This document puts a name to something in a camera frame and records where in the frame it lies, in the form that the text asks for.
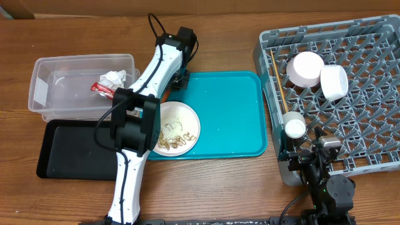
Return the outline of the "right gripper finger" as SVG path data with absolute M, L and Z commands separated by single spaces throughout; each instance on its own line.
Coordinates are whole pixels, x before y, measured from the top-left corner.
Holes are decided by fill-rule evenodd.
M 323 131 L 323 129 L 321 128 L 321 127 L 319 127 L 319 126 L 316 126 L 315 128 L 314 128 L 314 133 L 315 133 L 315 136 L 317 137 L 317 138 L 320 138 L 321 136 L 326 136 L 327 134 Z
M 278 153 L 278 161 L 290 160 L 290 153 L 293 151 L 292 139 L 287 136 L 285 130 L 281 131 L 281 142 Z

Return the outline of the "white cup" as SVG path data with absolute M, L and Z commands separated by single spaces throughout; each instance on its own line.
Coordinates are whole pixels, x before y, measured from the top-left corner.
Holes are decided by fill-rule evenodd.
M 303 115 L 297 111 L 289 111 L 282 116 L 284 131 L 289 138 L 299 139 L 306 133 L 306 122 Z

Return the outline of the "white plate with food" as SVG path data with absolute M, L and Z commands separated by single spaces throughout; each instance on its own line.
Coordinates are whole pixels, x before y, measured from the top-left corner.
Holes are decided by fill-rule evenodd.
M 177 157 L 189 152 L 196 144 L 199 139 L 201 132 L 201 125 L 196 112 L 189 107 L 187 104 L 177 101 L 164 102 L 160 105 L 160 113 L 165 110 L 177 109 L 180 112 L 180 119 L 184 128 L 184 133 L 189 132 L 190 134 L 197 137 L 195 141 L 189 141 L 186 145 L 178 147 L 177 149 L 171 148 L 167 150 L 161 148 L 156 144 L 154 152 L 161 156 L 166 157 Z

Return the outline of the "pink and white bowl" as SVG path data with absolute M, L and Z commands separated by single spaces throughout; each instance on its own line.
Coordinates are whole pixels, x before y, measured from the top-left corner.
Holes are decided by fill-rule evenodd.
M 322 57 L 314 52 L 305 51 L 297 54 L 288 62 L 286 73 L 294 85 L 311 88 L 319 84 L 323 66 Z

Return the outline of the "white tissue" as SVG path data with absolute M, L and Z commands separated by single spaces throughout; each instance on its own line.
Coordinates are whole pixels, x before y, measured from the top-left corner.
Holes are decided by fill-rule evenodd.
M 99 78 L 99 84 L 115 91 L 117 88 L 124 88 L 126 81 L 126 71 L 109 71 Z

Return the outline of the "red snack wrapper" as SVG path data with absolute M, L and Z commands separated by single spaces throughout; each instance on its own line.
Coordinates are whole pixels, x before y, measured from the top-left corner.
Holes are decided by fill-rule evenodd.
M 91 91 L 95 91 L 108 99 L 113 99 L 113 97 L 114 97 L 114 90 L 112 90 L 111 88 L 106 87 L 102 84 L 99 84 L 98 82 L 95 82 L 91 86 Z

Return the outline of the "wooden chopstick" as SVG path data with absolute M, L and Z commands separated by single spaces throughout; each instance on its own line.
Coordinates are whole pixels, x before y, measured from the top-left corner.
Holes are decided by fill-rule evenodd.
M 273 65 L 273 68 L 274 68 L 274 73 L 276 75 L 277 84 L 278 84 L 278 87 L 279 87 L 279 92 L 280 92 L 281 99 L 282 99 L 282 105 L 284 107 L 284 112 L 287 113 L 288 112 L 288 106 L 287 106 L 286 99 L 285 99 L 285 96 L 284 96 L 283 88 L 282 88 L 282 85 L 281 85 L 281 80 L 279 78 L 279 73 L 278 73 L 278 69 L 277 69 L 277 66 L 276 66 L 276 60 L 275 60 L 275 57 L 274 57 L 272 49 L 270 49 L 270 54 L 271 54 L 271 58 L 272 58 L 272 65 Z

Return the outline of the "orange carrot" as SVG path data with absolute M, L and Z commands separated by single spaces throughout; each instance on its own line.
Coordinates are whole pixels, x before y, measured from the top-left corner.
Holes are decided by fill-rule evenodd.
M 166 102 L 168 100 L 168 97 L 169 97 L 170 93 L 171 93 L 170 89 L 167 89 L 167 90 L 165 90 L 163 92 L 162 98 L 161 98 L 161 103 L 164 103 L 164 102 Z

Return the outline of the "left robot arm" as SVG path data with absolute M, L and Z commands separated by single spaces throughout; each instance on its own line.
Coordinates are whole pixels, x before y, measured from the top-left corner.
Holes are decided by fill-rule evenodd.
M 111 208 L 103 224 L 137 224 L 144 166 L 161 132 L 160 105 L 167 89 L 186 89 L 190 77 L 186 66 L 198 50 L 192 29 L 156 37 L 154 56 L 143 75 L 129 88 L 117 88 L 112 108 L 109 150 L 117 156 L 116 185 Z

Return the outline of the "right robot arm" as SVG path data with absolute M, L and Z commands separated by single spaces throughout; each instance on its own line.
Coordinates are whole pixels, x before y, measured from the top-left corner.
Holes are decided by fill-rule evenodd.
M 289 171 L 299 172 L 307 190 L 292 200 L 282 211 L 278 224 L 355 224 L 349 215 L 353 208 L 355 182 L 343 175 L 330 175 L 328 164 L 339 155 L 341 141 L 326 134 L 320 127 L 314 128 L 315 140 L 310 151 L 295 151 L 293 139 L 281 132 L 278 160 L 287 161 Z M 305 209 L 298 217 L 286 217 L 288 209 L 298 200 L 309 195 L 313 208 Z

